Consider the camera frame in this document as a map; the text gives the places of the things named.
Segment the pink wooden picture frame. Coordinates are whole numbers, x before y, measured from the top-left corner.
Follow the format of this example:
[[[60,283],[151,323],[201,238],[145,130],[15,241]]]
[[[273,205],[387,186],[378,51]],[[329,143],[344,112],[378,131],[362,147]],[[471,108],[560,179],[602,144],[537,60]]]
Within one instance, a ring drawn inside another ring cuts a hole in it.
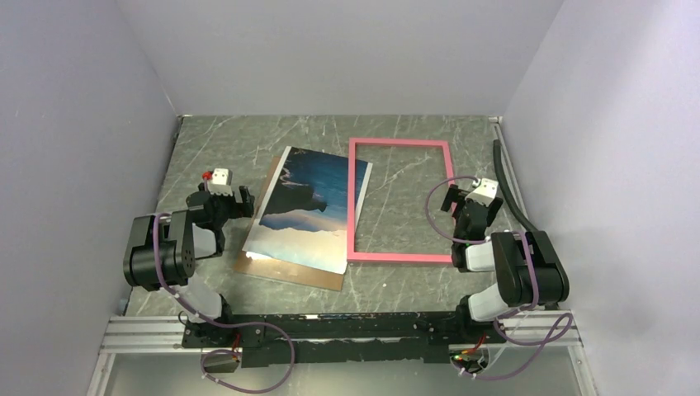
[[[445,140],[428,139],[389,139],[389,138],[358,138],[349,139],[348,148],[348,195],[347,195],[347,260],[348,262],[371,262],[371,263],[401,263],[401,264],[427,264],[427,265],[447,265],[452,263],[449,254],[409,254],[397,252],[356,252],[355,251],[355,186],[356,186],[356,159],[358,145],[374,145],[386,147],[425,147],[440,148],[442,150],[443,161],[447,177],[454,176],[452,156],[449,144]]]

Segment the blue landscape photo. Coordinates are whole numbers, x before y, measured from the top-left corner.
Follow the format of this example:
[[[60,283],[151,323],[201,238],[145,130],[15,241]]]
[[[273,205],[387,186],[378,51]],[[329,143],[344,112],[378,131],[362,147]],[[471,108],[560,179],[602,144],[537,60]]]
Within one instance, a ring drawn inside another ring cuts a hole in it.
[[[309,268],[347,269],[348,158],[288,146],[243,250]]]

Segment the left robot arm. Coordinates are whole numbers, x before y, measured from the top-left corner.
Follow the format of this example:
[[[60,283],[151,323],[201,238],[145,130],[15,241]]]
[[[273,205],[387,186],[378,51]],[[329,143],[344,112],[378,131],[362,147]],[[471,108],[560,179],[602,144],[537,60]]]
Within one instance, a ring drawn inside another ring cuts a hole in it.
[[[223,254],[223,227],[229,220],[253,217],[255,197],[246,186],[239,193],[227,196],[201,188],[186,198],[184,210],[135,218],[123,259],[130,286],[172,297],[189,322],[205,323],[204,336],[218,347],[234,340],[237,325],[229,318],[225,298],[206,285],[196,267],[201,258]]]

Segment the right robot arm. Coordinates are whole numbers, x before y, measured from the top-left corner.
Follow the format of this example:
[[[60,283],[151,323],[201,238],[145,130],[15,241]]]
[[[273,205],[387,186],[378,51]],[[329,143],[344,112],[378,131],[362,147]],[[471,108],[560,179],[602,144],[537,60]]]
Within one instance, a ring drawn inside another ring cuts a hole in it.
[[[503,204],[497,190],[485,181],[472,191],[451,184],[441,205],[455,220],[452,265],[463,273],[491,272],[496,278],[457,305],[454,331],[463,342],[483,335],[486,322],[513,311],[558,304],[570,294],[568,276],[546,232],[486,234]]]

